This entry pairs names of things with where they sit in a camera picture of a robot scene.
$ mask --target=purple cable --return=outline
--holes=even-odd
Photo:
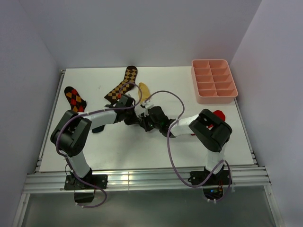
[[[101,206],[103,203],[105,203],[105,201],[106,201],[106,199],[107,199],[107,193],[106,193],[103,189],[99,188],[98,186],[95,186],[95,185],[90,184],[90,183],[88,183],[88,182],[86,182],[86,181],[83,181],[83,180],[75,173],[75,171],[73,170],[72,165],[71,165],[71,163],[69,162],[67,156],[60,152],[60,150],[59,150],[59,141],[60,141],[60,139],[61,139],[61,136],[62,136],[63,132],[64,132],[65,129],[67,128],[67,126],[68,126],[72,121],[74,121],[75,119],[77,119],[77,118],[79,118],[79,117],[94,115],[94,114],[98,114],[98,113],[101,113],[101,112],[104,112],[104,111],[111,111],[111,110],[127,110],[127,109],[135,108],[135,107],[141,102],[141,99],[142,99],[142,91],[141,91],[141,89],[139,88],[138,85],[136,85],[135,83],[132,83],[132,82],[128,82],[128,83],[124,84],[124,85],[121,87],[121,89],[122,89],[124,86],[126,86],[127,84],[133,84],[134,86],[136,86],[136,87],[139,89],[141,97],[140,97],[140,99],[139,99],[139,101],[138,101],[137,104],[135,104],[135,105],[133,105],[133,106],[130,106],[130,107],[108,108],[108,109],[96,110],[96,111],[93,111],[93,112],[90,112],[90,113],[85,113],[85,114],[82,113],[82,114],[76,115],[76,116],[72,117],[71,119],[69,119],[68,122],[62,127],[61,131],[59,132],[59,135],[58,135],[58,138],[57,138],[57,141],[56,141],[56,151],[57,151],[57,153],[58,153],[59,155],[63,156],[63,157],[66,159],[66,162],[67,162],[69,168],[71,169],[71,171],[73,171],[73,175],[77,178],[77,180],[79,180],[79,181],[82,182],[83,184],[86,184],[86,185],[88,185],[88,186],[90,186],[90,187],[93,187],[93,188],[95,188],[95,189],[98,189],[98,190],[102,191],[102,192],[104,193],[104,196],[105,196],[105,197],[104,197],[104,200],[103,200],[101,203],[97,204],[97,205],[93,205],[93,206],[84,206],[84,205],[78,204],[78,205],[81,206],[81,207],[84,207],[84,208],[95,208],[95,207]]]
[[[230,186],[231,186],[231,183],[232,183],[231,169],[230,169],[229,164],[228,164],[225,160],[221,160],[221,161],[212,169],[212,171],[211,171],[211,172],[209,173],[209,175],[205,178],[205,180],[204,180],[203,182],[201,182],[200,184],[198,184],[198,185],[191,185],[191,184],[187,183],[187,182],[181,177],[181,175],[180,175],[179,172],[177,171],[177,168],[176,168],[176,166],[175,166],[175,164],[174,164],[174,161],[172,160],[172,155],[171,155],[171,151],[170,151],[170,144],[169,144],[169,135],[170,135],[170,130],[171,130],[171,128],[172,128],[175,124],[177,124],[177,123],[179,122],[180,117],[183,115],[183,113],[184,113],[184,111],[185,111],[185,106],[184,106],[183,101],[182,101],[177,95],[175,95],[174,93],[172,93],[172,92],[170,92],[170,91],[165,91],[165,90],[157,91],[157,92],[151,94],[151,95],[145,100],[145,102],[146,102],[147,100],[149,100],[152,96],[154,96],[156,93],[160,93],[160,92],[169,93],[169,94],[173,95],[174,97],[176,97],[176,98],[181,102],[182,108],[183,108],[181,114],[177,117],[176,121],[173,122],[173,124],[170,125],[170,127],[169,127],[169,129],[168,129],[168,132],[167,132],[167,150],[168,150],[168,153],[169,153],[169,160],[170,160],[171,166],[172,166],[172,168],[173,168],[175,174],[178,176],[178,178],[180,179],[180,181],[181,181],[183,184],[185,184],[186,186],[188,186],[188,187],[190,187],[190,188],[198,188],[198,187],[202,186],[203,184],[205,184],[205,183],[208,181],[208,179],[211,177],[211,175],[213,174],[213,172],[216,170],[216,168],[217,168],[222,162],[225,162],[226,165],[227,165],[227,167],[228,167],[228,171],[229,171],[229,185],[228,185],[228,188],[227,188],[226,193],[224,193],[223,196],[222,196],[220,199],[216,200],[216,201],[220,201],[221,199],[223,199],[223,198],[225,197],[225,194],[227,194],[227,192],[229,192]]]

